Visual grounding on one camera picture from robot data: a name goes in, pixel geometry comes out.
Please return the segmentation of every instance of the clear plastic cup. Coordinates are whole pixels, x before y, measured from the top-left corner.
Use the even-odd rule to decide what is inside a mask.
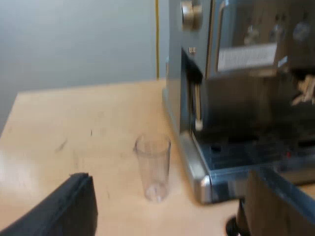
[[[147,199],[161,202],[168,194],[168,173],[171,142],[163,134],[142,134],[135,143],[134,151]]]

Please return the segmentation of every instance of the stainless steel espresso machine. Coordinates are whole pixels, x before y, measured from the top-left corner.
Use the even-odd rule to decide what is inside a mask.
[[[165,107],[203,204],[249,170],[315,181],[315,1],[169,1]]]

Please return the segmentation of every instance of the label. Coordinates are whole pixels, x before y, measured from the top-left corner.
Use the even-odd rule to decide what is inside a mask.
[[[276,43],[220,49],[218,71],[272,65],[276,51]]]

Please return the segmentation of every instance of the wooden table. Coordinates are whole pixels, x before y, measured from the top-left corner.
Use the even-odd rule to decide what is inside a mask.
[[[201,206],[193,198],[162,106],[165,81],[26,92],[0,138],[0,229],[38,204],[70,174],[94,178],[98,236],[223,236],[237,201]],[[171,137],[170,193],[142,192],[132,151],[142,132]],[[305,187],[315,196],[315,188]]]

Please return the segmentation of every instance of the control panel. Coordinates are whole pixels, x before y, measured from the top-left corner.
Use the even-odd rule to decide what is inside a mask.
[[[215,1],[207,78],[315,67],[313,10],[313,0]]]

